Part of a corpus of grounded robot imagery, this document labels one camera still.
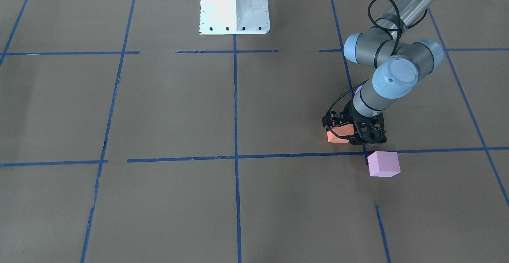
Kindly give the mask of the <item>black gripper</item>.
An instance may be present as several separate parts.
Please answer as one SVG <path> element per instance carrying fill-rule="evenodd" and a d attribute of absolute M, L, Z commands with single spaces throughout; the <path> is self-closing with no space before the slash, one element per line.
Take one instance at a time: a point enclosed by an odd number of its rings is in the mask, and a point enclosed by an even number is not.
<path fill-rule="evenodd" d="M 365 116 L 358 112 L 351 99 L 341 112 L 342 118 L 338 118 L 336 112 L 326 112 L 322 118 L 325 130 L 332 127 L 353 124 L 354 135 L 350 136 L 350 144 L 384 144 L 387 142 L 386 130 L 384 129 L 383 114 L 375 111 L 375 114 Z"/>

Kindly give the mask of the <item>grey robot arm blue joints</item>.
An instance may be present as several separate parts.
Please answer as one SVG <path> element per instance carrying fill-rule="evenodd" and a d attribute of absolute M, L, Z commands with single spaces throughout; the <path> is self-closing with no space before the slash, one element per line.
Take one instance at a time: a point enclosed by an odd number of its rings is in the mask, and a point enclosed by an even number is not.
<path fill-rule="evenodd" d="M 435 0 L 387 0 L 390 8 L 365 33 L 350 35 L 344 56 L 355 64 L 374 68 L 373 76 L 353 96 L 354 106 L 365 116 L 382 113 L 407 95 L 443 62 L 440 44 L 431 39 L 406 44 L 402 35 L 425 17 Z"/>

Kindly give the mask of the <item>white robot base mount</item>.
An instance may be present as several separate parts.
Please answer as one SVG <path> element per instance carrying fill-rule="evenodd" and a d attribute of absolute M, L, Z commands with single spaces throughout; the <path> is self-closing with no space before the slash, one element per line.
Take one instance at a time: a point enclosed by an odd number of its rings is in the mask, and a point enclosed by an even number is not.
<path fill-rule="evenodd" d="M 268 0 L 200 0 L 200 35 L 257 35 L 270 30 Z"/>

